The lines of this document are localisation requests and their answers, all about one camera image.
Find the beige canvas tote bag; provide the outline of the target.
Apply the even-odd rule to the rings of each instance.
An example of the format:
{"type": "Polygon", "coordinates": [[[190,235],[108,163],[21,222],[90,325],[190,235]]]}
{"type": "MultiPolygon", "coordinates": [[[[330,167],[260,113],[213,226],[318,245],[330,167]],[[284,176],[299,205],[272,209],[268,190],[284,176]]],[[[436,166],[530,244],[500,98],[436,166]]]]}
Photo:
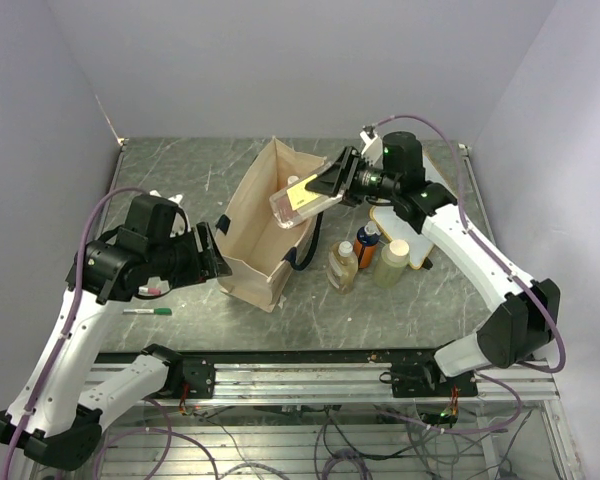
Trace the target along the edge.
{"type": "Polygon", "coordinates": [[[297,152],[273,138],[255,157],[216,223],[215,242],[232,275],[218,280],[220,289],[266,312],[272,312],[283,288],[307,257],[316,219],[281,228],[269,198],[323,165],[325,159],[297,152]]]}

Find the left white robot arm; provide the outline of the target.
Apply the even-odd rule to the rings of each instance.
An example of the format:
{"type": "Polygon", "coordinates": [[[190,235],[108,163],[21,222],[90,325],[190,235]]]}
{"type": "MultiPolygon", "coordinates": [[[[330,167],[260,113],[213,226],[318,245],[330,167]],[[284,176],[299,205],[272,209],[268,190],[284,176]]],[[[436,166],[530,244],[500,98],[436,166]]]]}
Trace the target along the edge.
{"type": "Polygon", "coordinates": [[[191,224],[180,197],[137,191],[123,224],[92,238],[83,232],[54,329],[29,380],[0,411],[0,443],[60,471],[79,469],[103,432],[137,401],[172,397],[185,384],[181,354],[144,348],[100,385],[85,382],[114,315],[149,280],[170,289],[230,275],[208,223],[191,224]]]}

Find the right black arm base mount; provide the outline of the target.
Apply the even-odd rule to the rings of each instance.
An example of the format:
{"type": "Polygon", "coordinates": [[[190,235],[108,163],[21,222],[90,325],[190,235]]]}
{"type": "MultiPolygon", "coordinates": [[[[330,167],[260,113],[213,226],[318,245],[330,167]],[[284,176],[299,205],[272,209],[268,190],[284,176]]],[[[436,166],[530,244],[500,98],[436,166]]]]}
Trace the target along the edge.
{"type": "Polygon", "coordinates": [[[393,364],[379,375],[394,398],[476,397],[478,388],[471,373],[445,376],[432,362],[393,364]]]}

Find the yellow bottle with beige cap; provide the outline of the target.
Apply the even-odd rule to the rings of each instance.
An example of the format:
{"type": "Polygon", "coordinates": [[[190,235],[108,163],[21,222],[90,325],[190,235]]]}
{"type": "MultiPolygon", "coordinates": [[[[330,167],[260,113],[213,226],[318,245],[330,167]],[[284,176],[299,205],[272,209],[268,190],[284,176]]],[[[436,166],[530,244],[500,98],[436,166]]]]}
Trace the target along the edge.
{"type": "Polygon", "coordinates": [[[400,279],[409,264],[410,246],[406,240],[392,240],[386,244],[374,267],[372,278],[380,288],[391,288],[400,279]]]}

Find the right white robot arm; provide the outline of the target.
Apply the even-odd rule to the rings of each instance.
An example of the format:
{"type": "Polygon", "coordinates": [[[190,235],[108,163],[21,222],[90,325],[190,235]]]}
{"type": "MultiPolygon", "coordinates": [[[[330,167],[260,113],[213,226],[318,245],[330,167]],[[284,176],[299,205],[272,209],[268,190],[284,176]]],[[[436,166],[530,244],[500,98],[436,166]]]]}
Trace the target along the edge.
{"type": "Polygon", "coordinates": [[[561,292],[550,279],[538,281],[517,267],[468,220],[461,193],[427,178],[423,148],[404,131],[384,137],[367,132],[365,147],[344,148],[310,174],[306,190],[348,205],[375,197],[453,261],[482,296],[490,315],[473,333],[440,347],[420,373],[430,394],[445,394],[456,376],[485,367],[526,365],[529,355],[554,342],[558,363],[566,348],[557,328],[561,292]]]}

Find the clear bottle with white cap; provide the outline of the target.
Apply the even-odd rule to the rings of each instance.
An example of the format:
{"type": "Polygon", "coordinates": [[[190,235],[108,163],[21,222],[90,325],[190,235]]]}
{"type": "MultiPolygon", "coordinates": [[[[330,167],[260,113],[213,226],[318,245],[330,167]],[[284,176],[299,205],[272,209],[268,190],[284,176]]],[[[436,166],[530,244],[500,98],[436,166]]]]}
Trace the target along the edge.
{"type": "Polygon", "coordinates": [[[348,294],[353,289],[358,272],[358,258],[349,241],[333,244],[329,250],[326,276],[329,284],[340,294],[348,294]]]}

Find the amber bottle with black cap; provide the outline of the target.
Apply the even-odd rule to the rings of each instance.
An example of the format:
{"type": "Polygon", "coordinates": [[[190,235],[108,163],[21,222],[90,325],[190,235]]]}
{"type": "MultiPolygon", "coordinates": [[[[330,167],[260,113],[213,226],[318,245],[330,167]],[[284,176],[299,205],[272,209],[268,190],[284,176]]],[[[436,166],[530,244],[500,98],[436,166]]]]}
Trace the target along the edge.
{"type": "Polygon", "coordinates": [[[272,214],[280,228],[294,228],[342,201],[342,194],[329,196],[308,190],[307,185],[317,178],[317,174],[304,177],[269,197],[272,214]]]}

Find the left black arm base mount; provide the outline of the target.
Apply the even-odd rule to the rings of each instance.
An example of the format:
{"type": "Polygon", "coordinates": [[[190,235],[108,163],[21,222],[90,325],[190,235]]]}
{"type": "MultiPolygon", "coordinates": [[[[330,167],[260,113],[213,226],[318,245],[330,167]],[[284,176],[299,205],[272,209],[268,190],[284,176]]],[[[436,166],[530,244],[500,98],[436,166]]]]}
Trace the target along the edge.
{"type": "Polygon", "coordinates": [[[123,392],[136,399],[211,399],[216,370],[206,358],[153,344],[143,349],[122,375],[123,392]]]}

